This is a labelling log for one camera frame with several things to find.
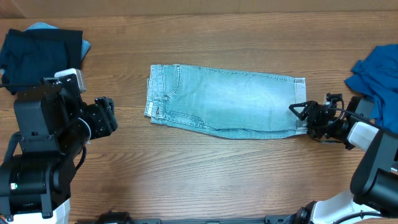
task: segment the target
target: wood floor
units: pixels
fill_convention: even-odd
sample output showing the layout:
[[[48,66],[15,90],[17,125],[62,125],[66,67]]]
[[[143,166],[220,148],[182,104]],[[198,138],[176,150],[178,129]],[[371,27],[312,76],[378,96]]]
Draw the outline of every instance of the wood floor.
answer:
[[[37,19],[0,20],[9,28]],[[349,187],[363,152],[308,136],[229,140],[150,124],[144,116],[152,64],[184,63],[307,79],[309,100],[354,94],[350,69],[377,45],[398,42],[397,12],[272,13],[43,19],[83,30],[83,99],[114,100],[118,130],[88,145],[72,182],[71,223],[108,210],[134,218],[233,218],[289,214]],[[12,96],[0,89],[0,157],[18,130]]]

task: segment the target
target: light blue denim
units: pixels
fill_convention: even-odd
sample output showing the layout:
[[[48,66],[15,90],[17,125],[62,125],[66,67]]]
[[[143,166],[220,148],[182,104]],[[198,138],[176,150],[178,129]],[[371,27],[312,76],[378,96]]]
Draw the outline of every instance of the light blue denim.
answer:
[[[279,139],[307,132],[289,110],[304,101],[304,78],[152,65],[145,115],[155,124],[223,138]]]
[[[35,24],[31,25],[28,27],[26,30],[31,30],[31,29],[58,29],[58,27],[51,26],[49,24],[46,24],[45,22],[36,22]],[[88,50],[91,48],[91,44],[87,40],[82,40],[81,43],[81,60],[86,56]]]

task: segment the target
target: blue fabric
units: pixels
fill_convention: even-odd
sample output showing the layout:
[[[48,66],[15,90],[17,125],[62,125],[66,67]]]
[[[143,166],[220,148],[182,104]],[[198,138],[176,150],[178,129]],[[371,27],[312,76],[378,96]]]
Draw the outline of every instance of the blue fabric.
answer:
[[[36,22],[35,24],[31,25],[28,27],[26,30],[31,30],[31,29],[58,29],[58,27],[48,25],[44,22]],[[91,44],[87,40],[83,40],[81,43],[81,59],[86,56],[88,50],[91,48]]]
[[[374,101],[371,118],[380,127],[398,133],[398,45],[377,46],[351,70],[345,83]]]
[[[192,65],[152,65],[144,114],[155,124],[231,139],[306,134],[289,110],[305,79]]]

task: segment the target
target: wooden surface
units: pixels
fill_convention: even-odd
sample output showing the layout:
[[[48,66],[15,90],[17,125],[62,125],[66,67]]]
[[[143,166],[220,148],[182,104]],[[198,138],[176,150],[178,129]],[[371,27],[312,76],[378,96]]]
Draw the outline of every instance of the wooden surface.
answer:
[[[275,13],[44,19],[83,30],[87,92],[111,97],[118,130],[92,141],[72,182],[71,221],[112,209],[134,218],[233,218],[294,213],[349,187],[363,152],[307,136],[228,140],[150,124],[151,64],[184,63],[307,79],[309,100],[352,92],[343,80],[376,45],[398,42],[397,12]],[[9,28],[34,19],[0,20]],[[15,96],[0,89],[0,156],[18,130]]]
[[[0,0],[5,18],[398,10],[398,0]]]

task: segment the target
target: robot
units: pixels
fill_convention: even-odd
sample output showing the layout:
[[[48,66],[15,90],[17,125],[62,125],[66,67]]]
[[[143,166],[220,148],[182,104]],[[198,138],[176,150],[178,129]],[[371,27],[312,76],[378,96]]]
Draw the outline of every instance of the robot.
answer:
[[[109,136],[118,127],[112,99],[101,97],[87,105],[80,96],[84,91],[82,73],[66,70],[18,93],[14,111],[20,131],[12,135],[0,166],[0,214],[5,217],[0,224],[68,223],[70,183],[84,163],[85,144]],[[312,139],[340,142],[348,150],[358,147],[365,152],[350,189],[326,201],[311,202],[292,215],[135,220],[128,212],[109,212],[91,223],[350,224],[368,218],[398,218],[398,135],[370,122],[373,102],[354,96],[345,109],[341,94],[327,94],[324,105],[307,101],[289,109],[307,121]],[[18,143],[22,154],[14,155]],[[75,166],[73,160],[79,154],[81,160]]]

